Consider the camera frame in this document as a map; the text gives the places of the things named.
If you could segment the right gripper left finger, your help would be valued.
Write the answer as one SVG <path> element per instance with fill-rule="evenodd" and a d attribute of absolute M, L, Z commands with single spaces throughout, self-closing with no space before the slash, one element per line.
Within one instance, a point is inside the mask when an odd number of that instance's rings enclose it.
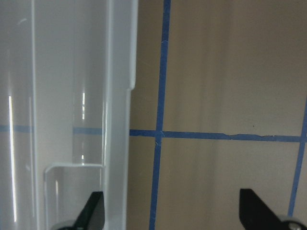
<path fill-rule="evenodd" d="M 105 204 L 103 191 L 92 192 L 77 219 L 59 223 L 52 230 L 103 230 L 105 226 Z"/>

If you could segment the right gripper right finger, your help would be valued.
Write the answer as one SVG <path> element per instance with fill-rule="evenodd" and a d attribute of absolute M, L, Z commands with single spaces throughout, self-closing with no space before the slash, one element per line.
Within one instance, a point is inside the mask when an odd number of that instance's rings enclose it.
<path fill-rule="evenodd" d="M 239 191 L 239 220 L 246 230 L 305 230 L 294 218 L 277 216 L 250 188 Z"/>

